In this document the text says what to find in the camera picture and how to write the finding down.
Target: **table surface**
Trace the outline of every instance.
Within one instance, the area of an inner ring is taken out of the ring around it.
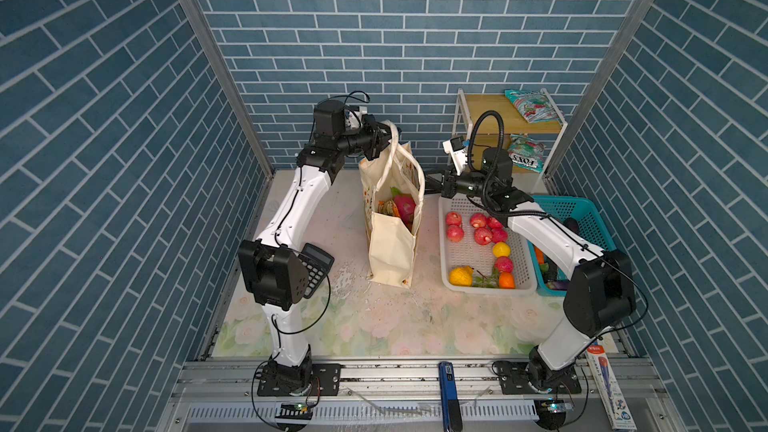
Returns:
[[[274,215],[293,176],[276,174],[259,227]],[[563,317],[562,299],[504,298],[449,290],[441,279],[438,196],[425,197],[412,288],[372,283],[358,171],[341,171],[322,198],[304,239],[336,258],[331,303],[306,332],[313,356],[348,358],[527,354]],[[302,301],[304,325],[321,313],[327,283]],[[266,357],[272,351],[261,307],[242,279],[216,340],[215,357]]]

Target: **chips bag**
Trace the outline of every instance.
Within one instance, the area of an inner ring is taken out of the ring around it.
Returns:
[[[552,107],[549,99],[541,92],[509,89],[504,91],[504,95],[512,102],[514,108],[520,112],[520,115],[528,123],[556,120],[558,118],[558,114],[554,107]]]
[[[544,150],[546,149],[544,144],[518,134],[511,134],[510,137],[512,144],[509,146],[509,158],[514,164],[542,173],[544,170]]]

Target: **red apple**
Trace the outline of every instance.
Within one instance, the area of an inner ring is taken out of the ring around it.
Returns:
[[[496,220],[494,217],[488,216],[488,227],[491,229],[494,229],[494,228],[502,228],[504,226],[502,225],[501,222]]]
[[[462,216],[456,212],[448,212],[446,214],[446,224],[449,226],[460,226],[462,224]]]
[[[509,236],[507,235],[507,231],[505,231],[503,228],[492,228],[491,229],[491,240],[494,244],[497,244],[499,242],[506,242]]]
[[[474,228],[485,227],[485,216],[480,212],[476,213],[469,219],[469,225]]]
[[[499,272],[512,272],[514,270],[514,264],[509,257],[504,255],[496,259],[496,263],[493,265]]]
[[[480,227],[475,230],[475,242],[480,245],[488,245],[491,243],[491,231],[485,227]]]
[[[456,224],[451,224],[446,229],[446,236],[451,242],[460,242],[464,238],[464,229]]]

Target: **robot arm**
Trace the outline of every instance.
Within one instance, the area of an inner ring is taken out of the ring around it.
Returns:
[[[632,267],[626,254],[585,241],[549,217],[531,196],[513,187],[514,164],[504,149],[485,149],[481,168],[466,170],[475,131],[486,116],[497,119],[499,136],[503,136],[501,117],[488,111],[477,120],[468,142],[461,137],[445,141],[443,149],[450,155],[452,167],[442,171],[436,188],[443,197],[464,193],[480,198],[487,213],[506,221],[511,230],[539,247],[571,281],[563,302],[565,318],[529,356],[528,377],[534,388],[556,388],[596,337],[634,312]]]
[[[298,308],[309,271],[296,255],[306,227],[344,159],[353,154],[377,158],[391,139],[388,125],[339,100],[318,103],[313,117],[315,128],[296,159],[290,190],[266,228],[243,240],[237,253],[246,290],[270,325],[273,353],[265,374],[276,378],[282,390],[302,390],[310,383],[311,352]]]

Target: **blue plastic basket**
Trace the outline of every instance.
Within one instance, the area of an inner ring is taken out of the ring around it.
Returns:
[[[559,197],[559,196],[533,196],[537,204],[539,204],[544,212],[552,215],[560,222],[568,217],[573,217],[578,222],[579,235],[587,239],[595,245],[600,245],[604,250],[616,249],[616,244],[608,229],[603,223],[603,219],[598,213],[597,207],[594,206],[591,200],[581,197]],[[565,297],[566,291],[553,291],[544,285],[542,278],[542,270],[538,266],[536,260],[536,254],[533,250],[533,245],[529,247],[531,254],[533,255],[533,268],[536,275],[536,282],[538,288],[536,292],[540,295],[552,296],[552,297]],[[558,272],[558,280],[565,280],[566,277],[562,271]]]

